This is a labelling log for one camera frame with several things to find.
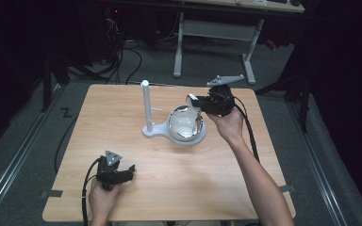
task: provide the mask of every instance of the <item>white stand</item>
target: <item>white stand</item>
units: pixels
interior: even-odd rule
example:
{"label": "white stand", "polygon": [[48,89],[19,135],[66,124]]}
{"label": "white stand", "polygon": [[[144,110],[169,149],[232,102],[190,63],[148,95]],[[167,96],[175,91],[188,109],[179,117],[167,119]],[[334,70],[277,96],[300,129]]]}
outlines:
{"label": "white stand", "polygon": [[166,137],[167,139],[171,140],[172,142],[183,145],[183,146],[192,146],[200,141],[205,137],[206,135],[206,124],[203,122],[201,132],[196,136],[196,138],[188,141],[182,141],[178,140],[170,134],[170,128],[169,124],[164,121],[161,124],[154,124],[152,121],[152,114],[151,114],[151,99],[149,94],[149,82],[146,80],[143,80],[140,85],[143,89],[143,101],[145,103],[145,116],[146,116],[146,125],[142,128],[142,133],[148,137],[157,137],[162,136]]}
{"label": "white stand", "polygon": [[258,36],[264,20],[259,20],[256,26],[220,24],[202,21],[185,20],[180,13],[178,26],[178,46],[175,53],[174,77],[181,77],[182,69],[182,40],[184,35],[201,36],[227,40],[245,40],[251,43],[248,53],[242,55],[243,65],[250,85],[255,84],[255,76],[251,65],[251,56],[255,49]]}

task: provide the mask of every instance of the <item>desk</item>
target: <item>desk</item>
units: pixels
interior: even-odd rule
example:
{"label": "desk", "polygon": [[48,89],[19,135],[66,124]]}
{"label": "desk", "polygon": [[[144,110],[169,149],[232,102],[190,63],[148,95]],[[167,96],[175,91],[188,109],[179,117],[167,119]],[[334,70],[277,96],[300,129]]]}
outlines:
{"label": "desk", "polygon": [[[258,4],[254,0],[185,0],[188,3],[200,3],[220,5],[236,8],[255,8],[264,10],[279,10],[284,12],[298,12],[303,13],[304,8],[302,5],[294,7],[289,1],[285,4],[268,2],[266,5]],[[217,39],[228,40],[244,40],[250,42],[246,54],[242,55],[242,62],[245,68],[246,77],[250,85],[255,84],[255,76],[252,70],[251,57],[257,43],[258,36],[260,35],[261,27],[264,23],[263,19],[258,20],[257,25],[236,25],[236,24],[222,24],[212,22],[201,22],[196,20],[185,20],[184,13],[180,13],[179,26],[178,26],[178,45],[175,54],[174,62],[174,77],[180,77],[182,71],[182,42],[184,35],[210,37]]]}
{"label": "desk", "polygon": [[[164,122],[185,105],[189,93],[206,95],[208,88],[150,87],[152,120]],[[248,110],[263,167],[279,186],[286,184],[255,93],[233,89]],[[123,156],[119,170],[136,165],[134,180],[123,185],[111,220],[205,220],[257,218],[239,165],[215,124],[205,117],[206,137],[183,147],[165,137],[146,138],[140,86],[92,85],[63,157],[53,190],[43,211],[47,221],[82,221],[81,190],[91,163],[105,150]],[[248,132],[244,136],[249,143]],[[295,209],[284,193],[289,209]]]}

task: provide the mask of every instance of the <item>metal rail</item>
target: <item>metal rail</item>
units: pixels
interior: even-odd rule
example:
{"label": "metal rail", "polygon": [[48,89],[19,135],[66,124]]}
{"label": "metal rail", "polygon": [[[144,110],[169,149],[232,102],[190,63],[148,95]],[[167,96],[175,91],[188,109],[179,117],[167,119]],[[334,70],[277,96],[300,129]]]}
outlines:
{"label": "metal rail", "polygon": [[23,163],[28,157],[28,154],[31,152],[32,145],[41,130],[47,116],[49,115],[52,106],[58,99],[58,97],[63,93],[64,87],[57,85],[55,87],[55,98],[53,102],[47,107],[44,112],[41,112],[34,124],[31,126],[31,129],[28,131],[27,135],[25,136],[25,140],[20,145],[17,153],[14,155],[13,159],[11,160],[10,164],[8,165],[7,169],[3,173],[0,178],[0,203],[5,198],[11,184],[13,183],[14,179],[16,178],[18,172],[22,168]]}
{"label": "metal rail", "polygon": [[313,170],[314,178],[317,181],[322,198],[324,199],[325,205],[328,208],[331,219],[334,221],[334,225],[348,225],[346,223],[345,217],[342,214],[342,211],[340,210],[334,190],[328,183],[324,171],[322,170],[321,163],[316,156],[316,152],[314,151],[313,146],[311,145],[310,138],[308,137],[307,133],[302,130],[302,126],[299,123],[299,112],[296,109],[296,106],[294,103],[286,103],[286,105],[290,114],[292,115],[296,128],[299,130],[299,134],[301,135],[302,141],[305,145],[310,168]]}

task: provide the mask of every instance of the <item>haptic device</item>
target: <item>haptic device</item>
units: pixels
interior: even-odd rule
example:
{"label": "haptic device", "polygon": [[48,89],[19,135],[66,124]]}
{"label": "haptic device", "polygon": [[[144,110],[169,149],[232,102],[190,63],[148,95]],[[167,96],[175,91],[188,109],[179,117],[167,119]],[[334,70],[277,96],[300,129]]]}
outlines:
{"label": "haptic device", "polygon": [[96,180],[102,183],[103,189],[111,190],[112,186],[131,181],[134,177],[135,165],[132,165],[128,170],[117,170],[121,159],[122,157],[120,155],[106,150],[106,156],[100,156],[90,165],[87,175],[85,176],[81,196],[82,214],[85,226],[88,226],[87,183],[91,178],[93,178],[93,176],[90,178],[92,168],[98,163],[98,170],[95,175]]}
{"label": "haptic device", "polygon": [[243,79],[244,76],[217,76],[207,83],[211,87],[208,96],[195,96],[189,94],[187,103],[193,107],[199,107],[205,113],[226,116],[231,113],[235,105],[235,97],[231,93],[228,83]]}
{"label": "haptic device", "polygon": [[111,186],[131,181],[134,176],[135,165],[128,170],[118,171],[122,157],[111,151],[106,151],[106,157],[99,158],[98,170],[96,172],[96,180],[102,182],[105,190],[110,190]]}
{"label": "haptic device", "polygon": [[[244,76],[242,74],[240,76],[217,76],[214,80],[207,83],[207,86],[211,87],[208,91],[208,96],[195,96],[193,94],[188,94],[186,101],[189,105],[200,108],[200,110],[205,113],[221,115],[222,117],[230,114],[232,109],[235,107],[243,116],[243,119],[245,119],[246,127],[249,132],[249,139],[252,144],[252,151],[255,159],[260,162],[257,147],[255,145],[254,132],[251,124],[249,123],[246,108],[243,105],[243,102],[231,93],[231,89],[227,85],[228,83],[239,81],[243,78]],[[235,99],[239,100],[242,104],[243,110],[236,105]]]}

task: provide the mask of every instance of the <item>white table leg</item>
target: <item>white table leg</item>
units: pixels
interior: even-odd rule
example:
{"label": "white table leg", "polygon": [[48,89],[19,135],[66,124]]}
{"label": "white table leg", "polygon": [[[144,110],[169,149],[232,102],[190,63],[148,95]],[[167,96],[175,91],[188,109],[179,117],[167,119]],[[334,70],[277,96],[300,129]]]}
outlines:
{"label": "white table leg", "polygon": [[254,36],[251,41],[251,46],[249,48],[249,51],[247,54],[242,55],[243,65],[245,66],[246,77],[248,78],[248,83],[250,85],[255,84],[255,75],[252,70],[251,57],[252,57],[252,53],[254,52],[255,45],[257,43],[258,36],[260,35],[260,31],[261,31],[261,27],[262,27],[263,23],[264,23],[263,19],[258,21],[257,26],[255,28]]}
{"label": "white table leg", "polygon": [[180,12],[180,20],[178,26],[178,46],[177,52],[175,53],[175,62],[174,62],[174,77],[181,77],[181,67],[182,67],[182,38],[184,32],[184,12]]}

